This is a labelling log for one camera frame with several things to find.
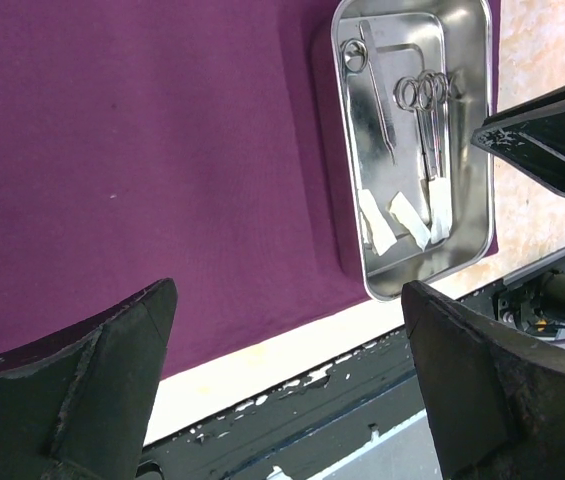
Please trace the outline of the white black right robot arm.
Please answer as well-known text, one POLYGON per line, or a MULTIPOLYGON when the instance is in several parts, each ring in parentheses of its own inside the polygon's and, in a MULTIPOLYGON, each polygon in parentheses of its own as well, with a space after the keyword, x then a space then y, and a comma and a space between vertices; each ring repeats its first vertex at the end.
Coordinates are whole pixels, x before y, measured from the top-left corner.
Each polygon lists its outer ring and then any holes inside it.
MULTIPOLYGON (((488 117, 471 142, 565 198, 565 86, 488 117)), ((531 335, 565 328, 565 270, 535 270, 496 294, 494 310, 531 335)))

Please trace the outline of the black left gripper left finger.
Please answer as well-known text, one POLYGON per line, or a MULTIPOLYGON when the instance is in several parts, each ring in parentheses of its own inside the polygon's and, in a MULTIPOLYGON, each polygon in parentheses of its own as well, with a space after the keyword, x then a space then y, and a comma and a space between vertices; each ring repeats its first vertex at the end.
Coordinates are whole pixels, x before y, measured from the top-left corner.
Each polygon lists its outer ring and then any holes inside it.
POLYGON ((0 353, 0 479, 132 479, 178 293, 158 280, 0 353))

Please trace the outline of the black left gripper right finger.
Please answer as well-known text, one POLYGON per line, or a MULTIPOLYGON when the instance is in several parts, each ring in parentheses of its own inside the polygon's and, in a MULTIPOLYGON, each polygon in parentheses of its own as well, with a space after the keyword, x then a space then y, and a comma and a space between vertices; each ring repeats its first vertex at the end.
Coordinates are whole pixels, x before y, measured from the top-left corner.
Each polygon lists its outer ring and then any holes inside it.
POLYGON ((565 349, 431 286, 401 304, 446 479, 565 479, 565 349))

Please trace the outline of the white packaged instrument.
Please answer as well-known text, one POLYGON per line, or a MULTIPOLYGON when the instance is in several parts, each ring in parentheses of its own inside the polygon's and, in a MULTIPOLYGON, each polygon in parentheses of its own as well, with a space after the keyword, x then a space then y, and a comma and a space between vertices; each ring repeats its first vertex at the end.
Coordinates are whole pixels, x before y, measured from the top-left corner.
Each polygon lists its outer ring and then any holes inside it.
POLYGON ((361 189, 358 191, 358 204, 366 224, 372 249, 378 256, 383 256, 397 243, 397 238, 381 213, 370 190, 361 189))

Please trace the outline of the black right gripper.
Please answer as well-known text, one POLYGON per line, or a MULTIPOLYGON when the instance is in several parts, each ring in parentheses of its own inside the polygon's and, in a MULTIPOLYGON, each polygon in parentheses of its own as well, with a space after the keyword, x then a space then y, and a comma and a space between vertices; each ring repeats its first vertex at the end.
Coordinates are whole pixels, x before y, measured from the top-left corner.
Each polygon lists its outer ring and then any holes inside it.
POLYGON ((565 86, 488 117, 471 143, 565 197, 565 86))

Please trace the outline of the purple cloth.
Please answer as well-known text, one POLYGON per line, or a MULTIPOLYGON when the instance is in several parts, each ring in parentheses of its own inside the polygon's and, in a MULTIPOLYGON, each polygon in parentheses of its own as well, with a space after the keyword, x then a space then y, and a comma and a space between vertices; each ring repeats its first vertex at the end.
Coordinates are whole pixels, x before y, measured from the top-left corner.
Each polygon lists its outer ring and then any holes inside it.
POLYGON ((0 353, 161 278, 173 375, 362 302, 310 47, 333 1, 0 1, 0 353))

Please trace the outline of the steel instrument tray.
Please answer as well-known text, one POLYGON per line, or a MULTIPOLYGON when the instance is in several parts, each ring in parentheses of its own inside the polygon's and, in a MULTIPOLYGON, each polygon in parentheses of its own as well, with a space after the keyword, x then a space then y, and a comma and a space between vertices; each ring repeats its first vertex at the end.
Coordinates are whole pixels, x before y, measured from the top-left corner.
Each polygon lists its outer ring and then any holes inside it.
POLYGON ((367 294, 397 297, 412 280, 433 281, 479 260, 494 237, 493 158, 475 148, 473 131, 492 112, 492 10, 485 1, 344 1, 325 32, 329 45, 321 103, 341 264, 367 294), (360 21, 370 22, 395 130, 395 159, 384 143, 360 21), (389 213, 402 192, 424 223, 431 221, 428 178, 416 115, 398 107, 399 79, 423 70, 449 81, 440 111, 442 174, 451 183, 450 236, 424 251, 389 213), (372 249, 358 191, 373 194, 397 243, 372 249))

